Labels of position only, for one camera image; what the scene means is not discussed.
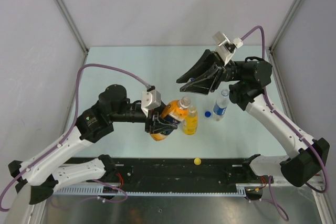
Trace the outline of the orange juice bottle white cap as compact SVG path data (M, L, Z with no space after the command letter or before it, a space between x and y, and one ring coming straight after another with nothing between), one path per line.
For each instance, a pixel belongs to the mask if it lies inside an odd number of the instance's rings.
M160 118L178 126L188 115L191 100L189 97L183 96L179 100L171 101L163 110ZM173 130L165 130L161 133L151 134L155 141L161 141L167 138Z

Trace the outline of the yellow juice bottle yellow cap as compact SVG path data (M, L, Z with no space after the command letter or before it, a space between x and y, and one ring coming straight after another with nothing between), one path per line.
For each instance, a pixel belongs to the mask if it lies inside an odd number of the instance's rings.
M186 135L196 133L198 127L198 111L196 106L191 105L188 109L188 115L183 122L183 132Z

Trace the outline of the clear water bottle blue label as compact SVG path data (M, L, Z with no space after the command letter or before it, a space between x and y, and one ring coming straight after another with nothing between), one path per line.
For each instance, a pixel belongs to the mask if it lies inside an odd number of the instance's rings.
M216 121L220 121L226 112L226 109L230 103L229 90L223 89L217 96L214 107L213 115Z

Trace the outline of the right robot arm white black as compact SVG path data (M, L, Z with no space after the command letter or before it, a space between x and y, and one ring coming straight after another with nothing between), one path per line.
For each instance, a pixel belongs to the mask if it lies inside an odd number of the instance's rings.
M243 179L254 183L261 175L275 175L301 187L326 170L330 144L324 138L316 140L276 108L266 91L271 75L272 65L262 58L224 63L217 52L207 49L176 82L182 84L182 92L204 95L214 92L221 82L230 82L231 103L258 120L286 152L285 156L253 155L242 169Z

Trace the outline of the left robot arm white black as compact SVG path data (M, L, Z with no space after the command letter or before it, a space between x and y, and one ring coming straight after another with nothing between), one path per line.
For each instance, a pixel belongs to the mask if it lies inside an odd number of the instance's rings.
M145 131L151 134L175 130L175 123L159 116L164 105L154 89L146 91L141 100L131 103L124 86L113 84L107 87L99 94L98 101L76 119L68 133L30 160L9 164L10 174L18 182L16 191L28 186L28 202L35 205L72 184L94 179L112 181L117 177L117 167L109 155L103 154L86 163L68 167L63 164L112 133L114 122L144 123Z

